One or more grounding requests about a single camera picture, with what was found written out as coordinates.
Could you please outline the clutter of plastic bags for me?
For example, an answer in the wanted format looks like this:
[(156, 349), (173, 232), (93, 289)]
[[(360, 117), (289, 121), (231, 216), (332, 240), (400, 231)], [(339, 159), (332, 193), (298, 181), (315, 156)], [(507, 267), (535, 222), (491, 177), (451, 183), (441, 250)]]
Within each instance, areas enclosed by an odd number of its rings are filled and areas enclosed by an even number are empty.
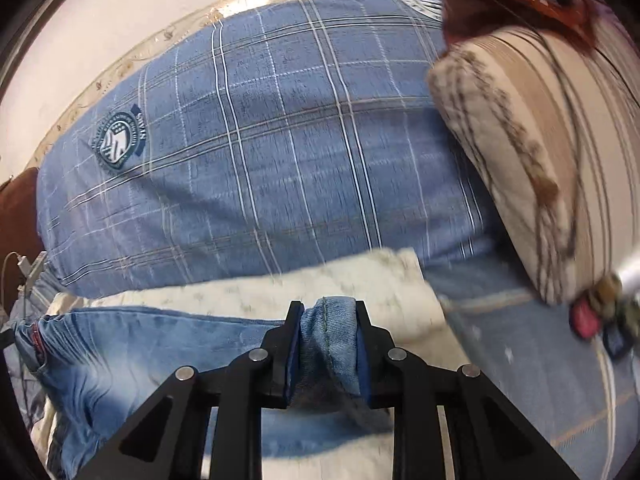
[(581, 340), (600, 336), (612, 361), (619, 361), (639, 344), (639, 296), (623, 293), (616, 274), (600, 278), (570, 306), (570, 328)]

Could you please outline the beige striped pillow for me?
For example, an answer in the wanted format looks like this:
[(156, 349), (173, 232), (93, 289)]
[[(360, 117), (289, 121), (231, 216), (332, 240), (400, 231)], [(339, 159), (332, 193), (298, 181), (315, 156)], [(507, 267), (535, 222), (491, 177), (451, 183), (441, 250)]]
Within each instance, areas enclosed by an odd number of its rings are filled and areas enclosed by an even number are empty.
[(608, 21), (580, 52), (506, 27), (453, 47), (427, 82), (539, 296), (574, 299), (639, 243), (639, 53)]

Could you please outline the blue denim jeans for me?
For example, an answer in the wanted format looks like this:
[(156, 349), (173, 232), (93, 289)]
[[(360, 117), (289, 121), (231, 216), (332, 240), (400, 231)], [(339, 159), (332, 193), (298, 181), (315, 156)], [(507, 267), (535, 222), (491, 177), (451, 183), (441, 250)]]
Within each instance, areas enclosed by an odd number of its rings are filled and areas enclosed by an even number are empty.
[[(83, 308), (14, 326), (16, 346), (58, 413), (48, 467), (70, 479), (170, 374), (231, 363), (276, 322), (146, 307)], [(300, 372), (291, 406), (262, 419), (262, 455), (329, 452), (392, 430), (360, 396), (356, 301), (324, 297), (299, 321)]]

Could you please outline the blue plaid pillow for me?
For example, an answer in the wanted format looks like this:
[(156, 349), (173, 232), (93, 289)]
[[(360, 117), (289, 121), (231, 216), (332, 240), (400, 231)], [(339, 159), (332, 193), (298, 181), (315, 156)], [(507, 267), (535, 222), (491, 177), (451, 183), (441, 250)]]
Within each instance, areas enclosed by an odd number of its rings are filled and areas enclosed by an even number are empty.
[(371, 249), (422, 266), (502, 225), (426, 75), (440, 0), (300, 0), (210, 25), (43, 159), (38, 231), (77, 295), (278, 275)]

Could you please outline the brown wooden headboard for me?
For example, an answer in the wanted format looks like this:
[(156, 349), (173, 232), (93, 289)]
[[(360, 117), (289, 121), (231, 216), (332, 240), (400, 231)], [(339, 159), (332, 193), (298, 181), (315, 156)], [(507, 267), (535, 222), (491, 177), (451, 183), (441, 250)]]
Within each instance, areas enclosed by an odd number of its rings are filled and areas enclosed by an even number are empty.
[(18, 286), (25, 283), (18, 257), (25, 255), (32, 261), (43, 251), (37, 232), (37, 177), (38, 169), (32, 167), (1, 185), (1, 305), (6, 314), (17, 300)]

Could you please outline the cream leaf-print blanket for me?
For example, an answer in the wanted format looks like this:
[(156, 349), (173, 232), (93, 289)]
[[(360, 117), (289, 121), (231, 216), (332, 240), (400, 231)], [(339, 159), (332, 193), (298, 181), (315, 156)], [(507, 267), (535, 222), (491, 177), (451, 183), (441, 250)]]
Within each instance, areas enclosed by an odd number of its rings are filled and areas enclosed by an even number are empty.
[[(424, 281), (412, 249), (393, 252), (373, 249), (362, 255), (338, 259), (275, 278), (232, 278), (186, 286), (127, 290), (100, 299), (58, 292), (47, 314), (67, 313), (71, 308), (145, 306), (191, 314), (213, 314), (276, 320), (288, 300), (311, 307), (314, 300), (349, 296), (367, 303), (370, 318), (386, 327), (395, 341), (436, 366), (454, 370), (467, 360), (447, 326), (435, 293)], [(62, 429), (60, 415), (51, 401), (44, 402), (43, 418), (30, 432), (32, 443), (51, 478), (62, 479), (47, 462), (54, 457), (54, 432)], [(266, 459), (267, 479), (390, 479), (392, 437), (356, 437), (334, 451), (310, 457)]]

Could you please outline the grey patterned quilt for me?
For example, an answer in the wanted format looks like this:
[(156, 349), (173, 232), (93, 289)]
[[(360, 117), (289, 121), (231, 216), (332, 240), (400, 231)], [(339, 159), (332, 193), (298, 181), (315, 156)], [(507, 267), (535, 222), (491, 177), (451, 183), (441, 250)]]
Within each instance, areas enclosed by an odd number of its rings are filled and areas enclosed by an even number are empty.
[(423, 271), (470, 361), (582, 479), (612, 479), (639, 441), (639, 361), (579, 340), (518, 260), (484, 255)]

